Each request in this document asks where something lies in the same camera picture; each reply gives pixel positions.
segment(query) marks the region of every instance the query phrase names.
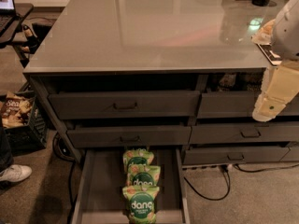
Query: concrete floor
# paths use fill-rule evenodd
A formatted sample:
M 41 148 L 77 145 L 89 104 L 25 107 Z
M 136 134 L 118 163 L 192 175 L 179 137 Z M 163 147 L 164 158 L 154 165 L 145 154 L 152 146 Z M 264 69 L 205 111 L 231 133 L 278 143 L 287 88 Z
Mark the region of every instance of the concrete floor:
M 55 18 L 56 15 L 31 16 Z M 0 94 L 18 91 L 25 79 L 14 50 L 0 49 Z M 50 130 L 47 147 L 15 157 L 18 164 L 29 165 L 32 175 L 23 182 L 0 189 L 0 219 L 11 224 L 66 223 L 71 205 L 67 180 L 71 163 L 57 158 L 52 151 L 56 134 Z M 246 164 L 255 170 L 285 167 L 297 163 Z M 77 194 L 81 170 L 72 177 L 72 192 Z M 185 176 L 203 195 L 219 198 L 227 190 L 218 167 L 184 171 Z M 299 223 L 299 168 L 248 174 L 229 169 L 231 192 L 221 201 L 199 197 L 186 183 L 188 206 L 193 224 L 295 224 Z

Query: green chip bag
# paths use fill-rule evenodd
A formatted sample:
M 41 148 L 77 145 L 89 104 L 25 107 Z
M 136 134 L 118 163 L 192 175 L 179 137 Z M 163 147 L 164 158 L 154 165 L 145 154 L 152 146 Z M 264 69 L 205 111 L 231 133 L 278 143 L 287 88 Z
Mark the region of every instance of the green chip bag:
M 127 150 L 123 153 L 124 172 L 127 173 L 128 167 L 131 164 L 146 164 L 150 165 L 154 155 L 146 149 Z
M 128 167 L 126 186 L 152 185 L 157 186 L 161 172 L 160 166 L 131 164 Z
M 130 223 L 150 224 L 156 222 L 154 200 L 159 187 L 140 185 L 128 186 L 122 189 L 123 196 L 128 201 Z

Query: black desk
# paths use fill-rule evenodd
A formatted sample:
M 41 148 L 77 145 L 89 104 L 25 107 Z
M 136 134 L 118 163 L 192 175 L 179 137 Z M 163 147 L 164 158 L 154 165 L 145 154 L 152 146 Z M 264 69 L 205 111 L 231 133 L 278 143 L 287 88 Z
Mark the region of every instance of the black desk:
M 3 49 L 6 45 L 10 45 L 15 34 L 21 31 L 22 22 L 33 9 L 34 6 L 32 4 L 16 4 L 16 10 L 20 19 L 12 22 L 8 29 L 0 36 L 0 49 Z

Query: white robotic arm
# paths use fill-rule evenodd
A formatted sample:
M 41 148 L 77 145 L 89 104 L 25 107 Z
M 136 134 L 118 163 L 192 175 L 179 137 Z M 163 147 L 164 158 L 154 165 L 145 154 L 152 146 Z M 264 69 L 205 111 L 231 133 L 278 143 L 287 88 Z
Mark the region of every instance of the white robotic arm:
M 271 36 L 272 50 L 282 58 L 263 75 L 262 93 L 252 113 L 258 121 L 274 119 L 299 92 L 299 0 L 278 13 Z

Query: laptop screen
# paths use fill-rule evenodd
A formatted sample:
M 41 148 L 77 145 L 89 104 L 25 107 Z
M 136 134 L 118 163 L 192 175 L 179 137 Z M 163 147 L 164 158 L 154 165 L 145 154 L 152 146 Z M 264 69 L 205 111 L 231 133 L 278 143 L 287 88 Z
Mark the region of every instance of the laptop screen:
M 0 0 L 0 14 L 14 13 L 14 1 L 13 0 Z

